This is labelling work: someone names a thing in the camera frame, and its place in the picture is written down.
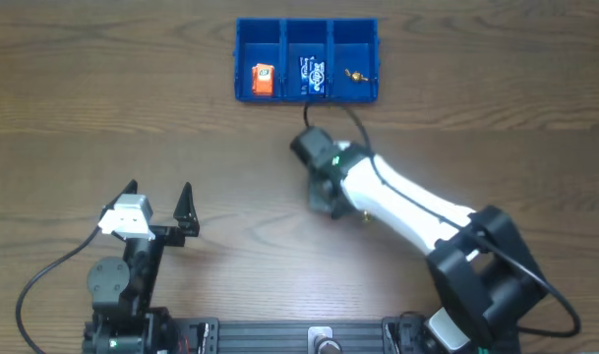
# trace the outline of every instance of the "orange box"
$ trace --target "orange box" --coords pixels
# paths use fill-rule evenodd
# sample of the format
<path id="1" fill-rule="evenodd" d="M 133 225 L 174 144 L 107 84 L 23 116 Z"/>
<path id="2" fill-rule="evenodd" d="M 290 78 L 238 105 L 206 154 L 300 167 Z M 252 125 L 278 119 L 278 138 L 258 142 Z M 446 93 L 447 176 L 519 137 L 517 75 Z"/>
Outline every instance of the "orange box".
<path id="1" fill-rule="evenodd" d="M 257 64 L 251 69 L 253 94 L 272 96 L 274 72 L 275 67 L 268 64 Z"/>

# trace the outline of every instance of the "robotic arm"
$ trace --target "robotic arm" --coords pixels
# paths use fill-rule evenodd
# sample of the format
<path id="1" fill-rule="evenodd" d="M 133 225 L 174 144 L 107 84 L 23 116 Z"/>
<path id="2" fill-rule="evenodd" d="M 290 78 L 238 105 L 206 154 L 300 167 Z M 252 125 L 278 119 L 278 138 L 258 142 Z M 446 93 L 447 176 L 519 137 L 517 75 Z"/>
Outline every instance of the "robotic arm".
<path id="1" fill-rule="evenodd" d="M 426 256 L 444 305 L 424 323 L 426 351 L 489 348 L 515 331 L 517 321 L 547 295 L 544 276 L 516 226 L 496 207 L 475 212 L 447 202 L 369 149 L 334 142 L 317 127 L 308 127 L 290 148 L 308 168 L 312 208 L 332 218 L 369 212 Z M 494 260 L 477 272 L 470 262 L 489 251 Z"/>

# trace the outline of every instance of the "wooden tabletop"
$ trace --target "wooden tabletop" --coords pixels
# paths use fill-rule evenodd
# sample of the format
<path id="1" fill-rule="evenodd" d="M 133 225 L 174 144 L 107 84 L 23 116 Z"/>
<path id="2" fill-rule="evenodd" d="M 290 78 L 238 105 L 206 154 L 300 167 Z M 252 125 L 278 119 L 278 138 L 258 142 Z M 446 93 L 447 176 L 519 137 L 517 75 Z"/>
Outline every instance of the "wooden tabletop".
<path id="1" fill-rule="evenodd" d="M 153 304 L 175 317 L 380 319 L 440 307 L 423 257 L 376 221 L 308 210 L 288 149 L 298 105 L 235 100 L 236 17 L 377 17 L 382 80 L 357 106 L 375 150 L 458 204 L 511 214 L 583 333 L 525 353 L 599 350 L 599 1 L 0 1 L 0 353 L 28 353 L 15 302 L 131 178 L 157 223 L 194 188 L 201 237 L 167 249 Z M 337 109 L 316 124 L 359 139 Z M 33 288 L 48 353 L 80 351 L 97 237 Z M 551 297 L 523 325 L 568 329 Z"/>

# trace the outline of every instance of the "cable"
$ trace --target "cable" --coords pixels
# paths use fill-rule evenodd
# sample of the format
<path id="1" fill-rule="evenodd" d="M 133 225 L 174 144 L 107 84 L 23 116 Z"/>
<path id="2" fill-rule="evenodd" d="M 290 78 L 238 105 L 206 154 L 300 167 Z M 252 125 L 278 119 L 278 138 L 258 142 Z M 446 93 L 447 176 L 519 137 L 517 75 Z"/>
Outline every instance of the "cable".
<path id="1" fill-rule="evenodd" d="M 17 299 L 17 305 L 15 306 L 15 321 L 17 322 L 17 328 L 20 330 L 20 334 L 22 335 L 22 337 L 24 338 L 26 343 L 30 346 L 30 348 L 32 348 L 32 350 L 34 350 L 35 353 L 45 354 L 45 352 L 43 350 L 41 350 L 41 348 L 39 348 L 36 345 L 36 343 L 34 343 L 34 341 L 30 338 L 30 336 L 26 332 L 26 328 L 24 327 L 24 322 L 22 321 L 22 306 L 24 305 L 24 299 L 26 298 L 26 294 L 28 294 L 28 292 L 32 288 L 32 286 L 39 279 L 41 279 L 44 275 L 46 275 L 49 271 L 53 270 L 55 267 L 62 264 L 63 262 L 69 260 L 72 256 L 76 255 L 84 247 L 86 247 L 91 242 L 91 240 L 93 240 L 93 238 L 98 233 L 98 231 L 100 231 L 100 228 L 98 226 L 96 226 L 95 229 L 91 232 L 90 236 L 87 238 L 87 240 L 85 240 L 81 245 L 79 245 L 79 247 L 75 248 L 67 255 L 54 261 L 52 264 L 50 264 L 49 266 L 45 267 L 40 272 L 38 272 L 28 282 L 28 284 L 26 284 L 26 286 L 24 287 L 24 290 L 22 290 L 22 292 L 20 293 L 20 297 Z"/>
<path id="2" fill-rule="evenodd" d="M 568 299 L 566 299 L 566 297 L 564 297 L 564 295 L 562 295 L 555 287 L 553 287 L 553 285 L 551 285 L 551 283 L 549 283 L 548 281 L 539 277 L 533 271 L 528 269 L 526 266 L 522 265 L 520 262 L 516 261 L 514 258 L 512 258 L 508 254 L 506 254 L 504 251 L 502 251 L 498 247 L 494 246 L 494 244 L 492 244 L 490 241 L 486 240 L 485 238 L 479 237 L 479 236 L 474 236 L 474 235 L 471 235 L 471 237 L 479 246 L 488 249 L 489 251 L 493 252 L 496 256 L 501 258 L 503 261 L 507 262 L 508 264 L 511 264 L 512 266 L 515 266 L 519 271 L 530 276 L 530 278 L 533 279 L 533 281 L 535 281 L 539 286 L 541 286 L 546 291 L 548 291 L 551 295 L 553 295 L 553 297 L 555 299 L 557 299 L 557 301 L 559 301 L 559 303 L 564 307 L 564 309 L 566 309 L 566 311 L 572 318 L 573 328 L 568 331 L 559 332 L 559 331 L 550 331 L 550 330 L 545 330 L 545 329 L 527 328 L 527 327 L 521 327 L 521 326 L 517 327 L 518 331 L 520 331 L 522 333 L 535 334 L 535 335 L 541 335 L 541 336 L 549 336 L 549 337 L 554 337 L 554 338 L 570 338 L 570 337 L 575 336 L 581 332 L 581 318 L 579 317 L 578 313 L 576 312 L 574 307 L 570 304 Z"/>
<path id="3" fill-rule="evenodd" d="M 303 108 L 303 120 L 304 120 L 304 124 L 306 125 L 306 127 L 310 127 L 310 121 L 308 120 L 308 108 L 310 107 L 310 105 L 311 105 L 310 102 L 306 102 L 306 104 L 304 105 L 304 108 Z M 404 198 L 405 200 L 409 201 L 410 203 L 412 203 L 416 207 L 419 207 L 422 210 L 424 210 L 424 211 L 428 212 L 429 214 L 433 215 L 435 218 L 437 218 L 439 220 L 439 222 L 445 222 L 446 224 L 452 226 L 453 228 L 455 228 L 455 229 L 457 229 L 459 231 L 461 231 L 463 229 L 463 227 L 461 227 L 460 225 L 456 224 L 454 221 L 446 218 L 445 216 L 443 216 L 443 215 L 441 215 L 441 214 L 439 214 L 439 213 L 437 213 L 437 212 L 435 212 L 433 210 L 428 209 L 427 207 L 421 205 L 419 202 L 417 202 L 417 201 L 413 200 L 412 198 L 404 195 L 397 188 L 395 188 L 394 186 L 392 186 L 387 180 L 385 180 L 385 178 L 380 174 L 380 171 L 376 167 L 376 162 L 374 161 L 375 153 L 371 149 L 371 141 L 369 139 L 369 134 L 367 134 L 367 130 L 363 126 L 362 121 L 356 115 L 356 113 L 353 110 L 351 110 L 351 108 L 346 107 L 346 106 L 344 106 L 342 104 L 339 104 L 339 103 L 336 103 L 336 105 L 338 107 L 342 108 L 347 113 L 347 115 L 349 116 L 349 118 L 354 122 L 354 124 L 356 125 L 356 127 L 358 127 L 358 130 L 360 131 L 360 135 L 362 135 L 362 138 L 364 140 L 365 148 L 371 154 L 371 157 L 369 158 L 369 160 L 371 161 L 371 166 L 373 167 L 374 172 L 376 173 L 376 176 L 378 177 L 378 179 L 380 179 L 380 181 L 382 182 L 383 185 L 387 186 L 389 189 L 391 189 L 398 196 L 400 196 L 400 197 Z M 473 235 L 471 233 L 466 233 L 466 234 L 470 235 L 473 238 L 473 240 L 479 246 L 490 250 L 496 256 L 498 256 L 499 258 L 501 258 L 503 261 L 511 264 L 512 266 L 515 266 L 518 270 L 520 270 L 521 272 L 523 272 L 524 274 L 526 274 L 530 278 L 532 278 L 533 281 L 535 281 L 538 285 L 540 285 L 542 288 L 544 288 L 546 291 L 548 291 L 555 299 L 557 299 L 557 301 L 559 301 L 559 303 L 564 307 L 564 309 L 568 312 L 568 314 L 572 318 L 573 328 L 571 330 L 564 331 L 564 332 L 550 331 L 550 330 L 536 329 L 536 328 L 527 328 L 527 327 L 521 327 L 521 326 L 517 327 L 518 331 L 520 331 L 522 333 L 535 334 L 535 335 L 541 335 L 541 336 L 549 336 L 549 337 L 556 337 L 556 338 L 568 338 L 568 337 L 572 337 L 574 335 L 577 335 L 577 334 L 579 334 L 581 332 L 581 318 L 579 317 L 579 315 L 576 312 L 576 310 L 574 309 L 574 307 L 570 304 L 570 302 L 568 301 L 568 299 L 566 299 L 564 297 L 564 295 L 562 295 L 555 287 L 553 287 L 553 285 L 551 285 L 548 281 L 546 281 L 546 280 L 542 279 L 541 277 L 539 277 L 533 271 L 529 270 L 527 267 L 525 267 L 524 265 L 522 265 L 520 262 L 516 261 L 514 258 L 512 258 L 508 254 L 506 254 L 504 251 L 502 251 L 498 247 L 494 246 L 488 240 L 486 240 L 486 239 L 484 239 L 482 237 L 475 236 L 475 235 Z"/>

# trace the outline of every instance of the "wooden table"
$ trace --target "wooden table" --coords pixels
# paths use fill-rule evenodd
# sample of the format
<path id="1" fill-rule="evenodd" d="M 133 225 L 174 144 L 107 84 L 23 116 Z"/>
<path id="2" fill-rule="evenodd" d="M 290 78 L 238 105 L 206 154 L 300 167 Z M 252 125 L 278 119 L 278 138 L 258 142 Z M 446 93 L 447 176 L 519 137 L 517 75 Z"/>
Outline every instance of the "wooden table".
<path id="1" fill-rule="evenodd" d="M 356 107 L 375 149 L 455 203 L 508 211 L 583 318 L 525 353 L 599 350 L 599 1 L 0 1 L 0 353 L 27 353 L 17 296 L 131 178 L 170 223 L 186 181 L 199 239 L 165 252 L 153 304 L 222 320 L 379 319 L 440 306 L 423 258 L 380 222 L 307 208 L 297 105 L 235 100 L 236 17 L 377 17 L 382 81 Z M 313 117 L 358 139 L 339 110 Z M 47 352 L 79 351 L 94 242 L 30 292 Z M 523 325 L 566 329 L 550 297 Z"/>

